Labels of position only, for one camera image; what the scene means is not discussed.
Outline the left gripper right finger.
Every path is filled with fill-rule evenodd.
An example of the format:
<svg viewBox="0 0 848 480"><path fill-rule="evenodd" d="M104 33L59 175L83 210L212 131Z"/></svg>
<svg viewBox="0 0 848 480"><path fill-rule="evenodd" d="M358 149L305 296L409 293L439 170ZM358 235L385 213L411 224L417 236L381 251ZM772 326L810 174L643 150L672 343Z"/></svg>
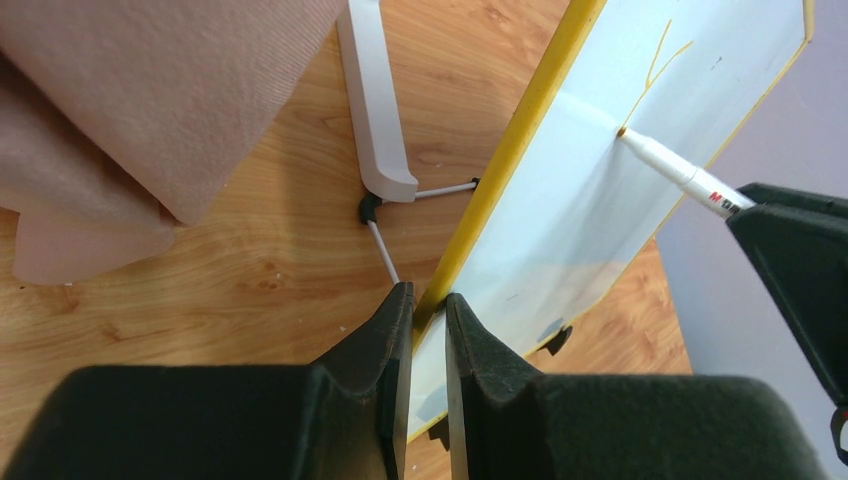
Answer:
<svg viewBox="0 0 848 480"><path fill-rule="evenodd" d="M745 377L548 374L446 301L456 479L821 479L789 407Z"/></svg>

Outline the yellow framed whiteboard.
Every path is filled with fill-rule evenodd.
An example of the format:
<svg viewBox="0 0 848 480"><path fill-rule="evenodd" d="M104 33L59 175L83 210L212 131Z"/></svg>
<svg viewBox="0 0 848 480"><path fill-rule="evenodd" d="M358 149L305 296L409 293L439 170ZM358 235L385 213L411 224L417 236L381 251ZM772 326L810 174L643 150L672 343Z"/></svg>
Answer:
<svg viewBox="0 0 848 480"><path fill-rule="evenodd" d="M626 128L708 166L800 56L811 1L573 1L415 312L408 435L447 413L452 292L519 354L609 291L681 199Z"/></svg>

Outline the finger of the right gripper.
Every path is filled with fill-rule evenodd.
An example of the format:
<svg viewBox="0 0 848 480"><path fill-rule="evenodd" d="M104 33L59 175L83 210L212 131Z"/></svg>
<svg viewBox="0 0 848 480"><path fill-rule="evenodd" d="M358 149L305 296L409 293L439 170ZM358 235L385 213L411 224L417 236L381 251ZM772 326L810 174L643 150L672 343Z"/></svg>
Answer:
<svg viewBox="0 0 848 480"><path fill-rule="evenodd" d="M847 404L847 200L763 183L726 225L823 389Z"/></svg>

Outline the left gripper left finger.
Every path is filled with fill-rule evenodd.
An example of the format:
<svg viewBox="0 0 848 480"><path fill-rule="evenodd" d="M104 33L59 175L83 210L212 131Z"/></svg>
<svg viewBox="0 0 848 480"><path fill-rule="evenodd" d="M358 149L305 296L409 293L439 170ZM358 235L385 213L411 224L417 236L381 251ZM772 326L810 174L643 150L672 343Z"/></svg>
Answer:
<svg viewBox="0 0 848 480"><path fill-rule="evenodd" d="M48 396L7 479L399 479L413 286L311 363L96 365Z"/></svg>

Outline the white marker pen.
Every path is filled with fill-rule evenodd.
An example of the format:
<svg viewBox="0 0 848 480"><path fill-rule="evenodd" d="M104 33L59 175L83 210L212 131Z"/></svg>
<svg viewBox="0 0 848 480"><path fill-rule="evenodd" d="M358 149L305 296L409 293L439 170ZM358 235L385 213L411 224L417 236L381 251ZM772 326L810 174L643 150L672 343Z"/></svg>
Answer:
<svg viewBox="0 0 848 480"><path fill-rule="evenodd" d="M617 139L685 195L726 220L755 202L656 139L622 127Z"/></svg>

